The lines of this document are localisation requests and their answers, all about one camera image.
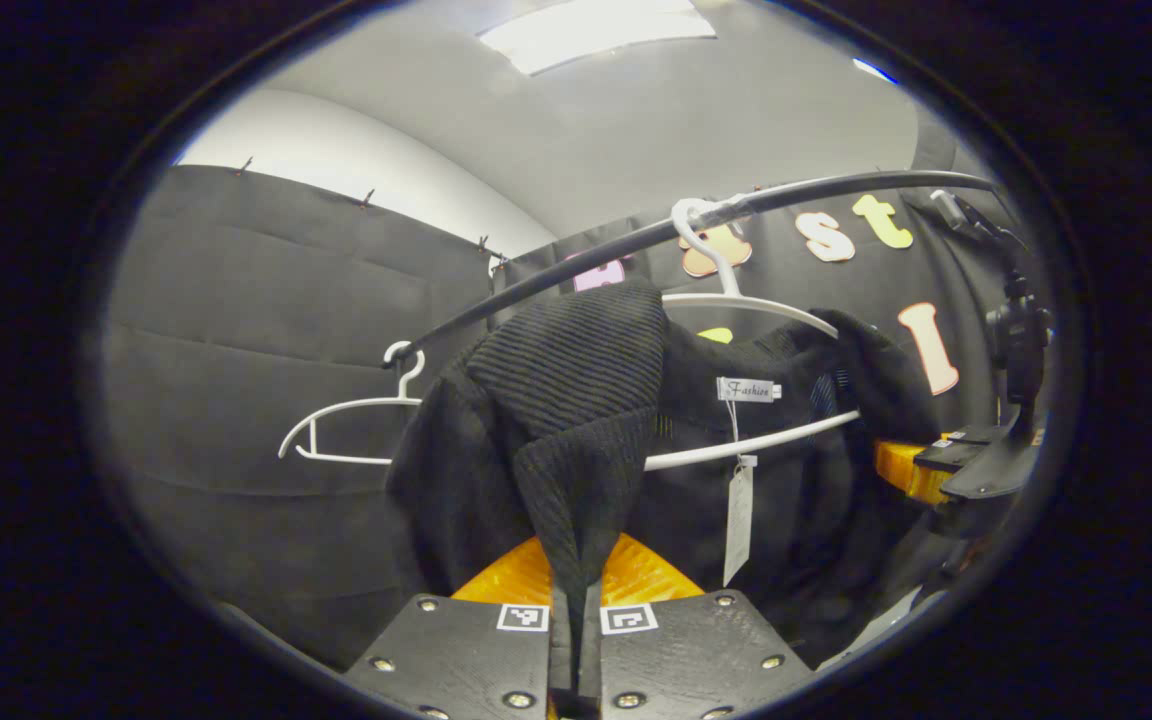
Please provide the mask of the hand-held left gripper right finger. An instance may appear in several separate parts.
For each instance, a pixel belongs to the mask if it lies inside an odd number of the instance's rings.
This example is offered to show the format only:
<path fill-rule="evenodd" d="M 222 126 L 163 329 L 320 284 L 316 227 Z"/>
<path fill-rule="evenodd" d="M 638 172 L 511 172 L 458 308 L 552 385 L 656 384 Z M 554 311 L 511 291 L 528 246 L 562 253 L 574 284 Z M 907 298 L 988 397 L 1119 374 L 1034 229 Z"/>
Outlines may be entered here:
<path fill-rule="evenodd" d="M 702 591 L 630 536 L 589 589 L 585 719 L 749 719 L 812 676 L 745 594 Z"/>

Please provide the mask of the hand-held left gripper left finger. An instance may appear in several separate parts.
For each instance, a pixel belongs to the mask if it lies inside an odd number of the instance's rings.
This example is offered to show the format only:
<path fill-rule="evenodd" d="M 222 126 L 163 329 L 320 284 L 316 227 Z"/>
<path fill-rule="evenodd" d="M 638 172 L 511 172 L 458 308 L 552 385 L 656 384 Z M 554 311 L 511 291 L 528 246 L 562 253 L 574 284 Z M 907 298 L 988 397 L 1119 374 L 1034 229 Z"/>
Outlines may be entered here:
<path fill-rule="evenodd" d="M 571 626 L 539 539 L 449 596 L 417 593 L 347 670 L 407 719 L 558 719 Z"/>

